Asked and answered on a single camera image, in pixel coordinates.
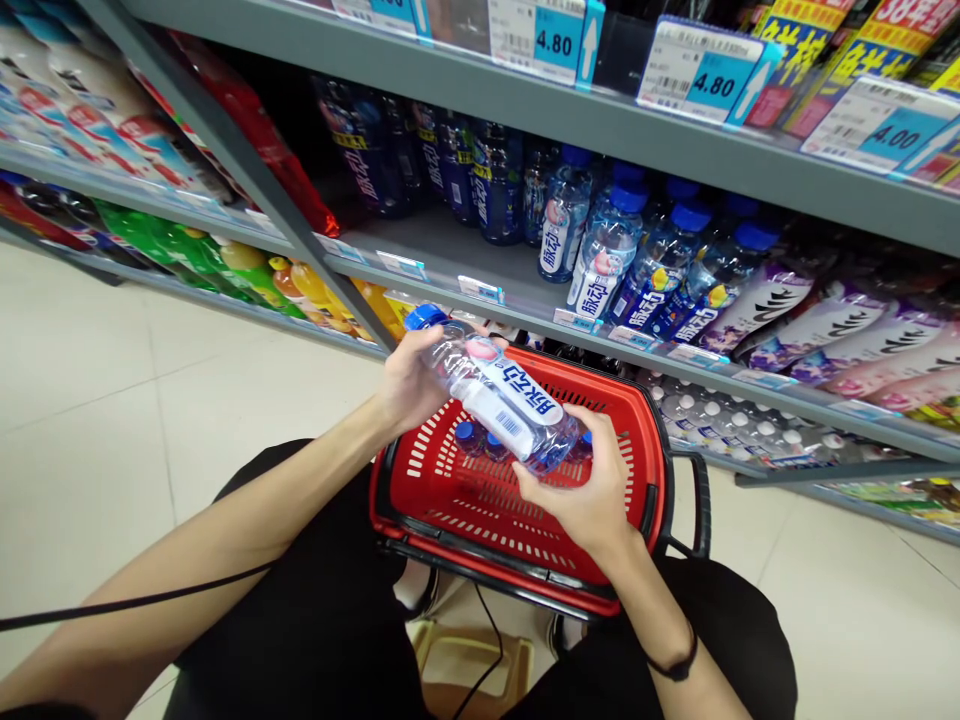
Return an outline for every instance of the leg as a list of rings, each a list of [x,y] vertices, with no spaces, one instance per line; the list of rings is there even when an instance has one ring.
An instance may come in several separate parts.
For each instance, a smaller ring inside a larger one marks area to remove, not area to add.
[[[308,442],[264,450],[217,500]],[[369,484],[368,465],[180,656],[167,718],[428,717],[392,590],[404,561],[377,551]]]
[[[797,680],[773,605],[711,560],[663,558],[664,580],[754,720],[789,720]],[[625,614],[590,627],[508,715],[662,718],[646,656]]]

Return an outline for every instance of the floor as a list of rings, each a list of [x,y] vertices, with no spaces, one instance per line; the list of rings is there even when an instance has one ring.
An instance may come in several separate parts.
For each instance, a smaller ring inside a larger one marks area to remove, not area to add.
[[[323,433],[373,360],[0,245],[0,616],[83,599],[261,448]],[[805,720],[956,717],[960,549],[714,470],[713,556],[777,606]],[[681,482],[678,523],[690,523]],[[687,527],[681,537],[689,531]],[[485,591],[506,632],[542,613]],[[472,588],[447,605],[486,626]],[[49,632],[0,636],[0,677]],[[130,717],[162,717],[166,671]]]

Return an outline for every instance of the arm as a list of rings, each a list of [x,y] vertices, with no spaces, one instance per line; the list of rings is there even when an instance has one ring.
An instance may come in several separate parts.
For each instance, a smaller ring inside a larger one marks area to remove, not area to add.
[[[628,472],[613,423],[608,416],[582,407],[565,409],[593,433],[590,481],[575,489],[557,489],[540,484],[514,463],[520,494],[556,517],[571,539],[590,553],[620,596],[647,656],[660,667],[671,667],[689,654],[691,628],[647,552],[643,536],[626,521],[623,498]],[[702,642],[686,680],[674,682],[648,670],[666,720],[750,720]]]
[[[228,577],[279,558],[382,447],[447,399],[420,361],[439,328],[409,333],[380,391],[285,462],[174,529],[85,601],[94,605]],[[156,676],[263,574],[214,590],[63,624],[0,683],[0,712],[40,702],[123,718]]]

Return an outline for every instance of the hand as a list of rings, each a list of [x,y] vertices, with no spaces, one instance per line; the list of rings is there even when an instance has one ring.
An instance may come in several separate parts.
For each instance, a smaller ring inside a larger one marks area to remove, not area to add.
[[[601,559],[622,551],[636,533],[623,508],[629,471],[609,415],[579,405],[563,408],[593,433],[593,472],[587,483],[555,488],[540,483],[518,462],[513,463],[513,471],[523,499],[557,518],[567,535],[602,564]]]

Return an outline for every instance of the red shopping basket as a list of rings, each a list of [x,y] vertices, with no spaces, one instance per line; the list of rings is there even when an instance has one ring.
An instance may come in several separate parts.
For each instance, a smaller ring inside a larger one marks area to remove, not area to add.
[[[707,557],[706,464],[699,454],[671,452],[646,388],[545,353],[511,347],[507,355],[558,401],[611,417],[630,470],[624,509],[650,552],[661,554],[671,545],[688,557]],[[418,430],[405,433],[378,455],[370,503],[384,546],[573,617],[616,615],[620,602],[610,582],[552,515],[520,497],[509,464],[460,451],[454,429],[467,419],[460,402],[450,400]],[[670,535],[674,457],[693,462],[693,549]],[[587,481],[590,470],[590,461],[564,463],[543,482],[575,487]]]

